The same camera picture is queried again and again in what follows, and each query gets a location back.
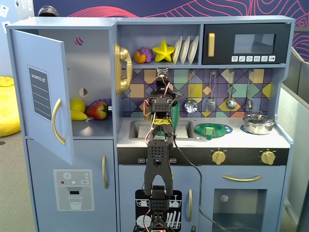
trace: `oven door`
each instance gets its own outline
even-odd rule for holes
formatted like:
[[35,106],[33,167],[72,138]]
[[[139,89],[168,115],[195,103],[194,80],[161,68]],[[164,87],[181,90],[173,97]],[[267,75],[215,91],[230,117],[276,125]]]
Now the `oven door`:
[[204,26],[203,64],[286,63],[291,24]]
[[[230,232],[275,232],[285,166],[202,166],[202,210]],[[222,231],[200,215],[199,228]]]

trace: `water dispenser panel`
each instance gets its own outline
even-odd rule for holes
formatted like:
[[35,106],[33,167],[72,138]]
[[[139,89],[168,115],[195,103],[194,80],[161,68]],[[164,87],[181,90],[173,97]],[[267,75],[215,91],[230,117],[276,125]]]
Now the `water dispenser panel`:
[[54,169],[58,211],[93,211],[92,170]]

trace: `yellow bean bag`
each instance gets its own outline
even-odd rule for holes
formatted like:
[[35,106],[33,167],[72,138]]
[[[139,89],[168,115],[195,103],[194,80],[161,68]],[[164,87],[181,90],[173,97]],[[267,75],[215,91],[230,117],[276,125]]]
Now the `yellow bean bag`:
[[20,131],[14,80],[0,76],[0,137]]

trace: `green plate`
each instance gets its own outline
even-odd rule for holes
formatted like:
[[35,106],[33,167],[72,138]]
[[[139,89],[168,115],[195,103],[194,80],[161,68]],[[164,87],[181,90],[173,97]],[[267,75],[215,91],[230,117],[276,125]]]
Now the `green plate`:
[[[205,128],[211,129],[214,128],[214,134],[205,134]],[[226,128],[224,126],[221,126],[219,124],[215,123],[201,123],[195,126],[194,128],[195,132],[201,136],[205,136],[207,140],[212,139],[213,137],[222,137],[226,135]]]

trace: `shopping list label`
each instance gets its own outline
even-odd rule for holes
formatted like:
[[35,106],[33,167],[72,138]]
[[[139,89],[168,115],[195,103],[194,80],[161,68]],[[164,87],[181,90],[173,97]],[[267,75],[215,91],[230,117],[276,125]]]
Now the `shopping list label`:
[[5,5],[0,5],[0,16],[6,18],[9,12],[9,7]]
[[31,2],[31,0],[28,0],[28,9],[29,9],[29,11],[32,11],[32,2]]
[[28,68],[34,112],[51,120],[52,110],[49,97],[48,73],[32,66],[28,66]]

